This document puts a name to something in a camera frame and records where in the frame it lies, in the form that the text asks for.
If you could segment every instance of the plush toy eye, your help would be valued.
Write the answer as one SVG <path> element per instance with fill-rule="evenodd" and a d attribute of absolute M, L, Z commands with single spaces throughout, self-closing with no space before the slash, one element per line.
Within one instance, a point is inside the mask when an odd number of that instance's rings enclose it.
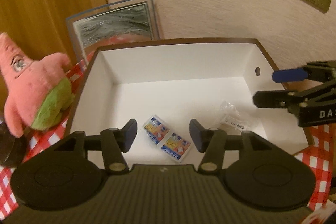
<path fill-rule="evenodd" d="M 21 71 L 25 66 L 26 66 L 26 63 L 24 62 L 23 59 L 17 59 L 17 60 L 15 60 L 14 63 L 13 63 L 13 69 L 14 69 L 16 72 Z"/>

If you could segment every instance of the framed picture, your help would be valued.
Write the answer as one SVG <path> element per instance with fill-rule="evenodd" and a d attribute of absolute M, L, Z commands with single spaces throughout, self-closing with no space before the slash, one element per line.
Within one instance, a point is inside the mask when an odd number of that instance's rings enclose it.
<path fill-rule="evenodd" d="M 66 19 L 78 62 L 87 66 L 103 45 L 160 39 L 153 0 L 123 0 Z"/>

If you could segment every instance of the plastic packet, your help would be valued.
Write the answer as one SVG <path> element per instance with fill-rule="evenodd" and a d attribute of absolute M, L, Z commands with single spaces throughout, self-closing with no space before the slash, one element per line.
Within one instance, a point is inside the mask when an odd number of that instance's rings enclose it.
<path fill-rule="evenodd" d="M 174 133 L 158 116 L 150 117 L 143 128 L 157 148 L 177 162 L 182 162 L 192 148 L 191 142 Z"/>
<path fill-rule="evenodd" d="M 239 112 L 231 103 L 223 101 L 217 124 L 230 135 L 240 135 L 244 130 L 253 130 L 257 120 L 246 112 Z"/>

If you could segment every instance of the ribbed black surface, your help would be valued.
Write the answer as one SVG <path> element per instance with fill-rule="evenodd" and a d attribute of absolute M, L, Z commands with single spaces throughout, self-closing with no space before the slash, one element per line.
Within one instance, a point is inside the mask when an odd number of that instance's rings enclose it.
<path fill-rule="evenodd" d="M 80 206 L 41 212 L 19 207 L 4 224 L 297 224 L 310 211 L 264 212 L 231 197 L 216 177 L 192 165 L 135 165 L 109 177 L 103 190 Z"/>

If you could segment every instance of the round black disc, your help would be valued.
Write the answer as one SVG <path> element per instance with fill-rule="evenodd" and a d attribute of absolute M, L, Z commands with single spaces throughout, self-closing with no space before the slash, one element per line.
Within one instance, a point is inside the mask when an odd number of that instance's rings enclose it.
<path fill-rule="evenodd" d="M 102 183 L 102 172 L 92 162 L 68 151 L 31 158 L 12 175 L 16 198 L 38 210 L 60 210 L 90 199 Z"/>
<path fill-rule="evenodd" d="M 238 160 L 226 170 L 224 179 L 234 196 L 261 210 L 304 206 L 315 188 L 308 166 L 274 151 L 257 151 Z"/>

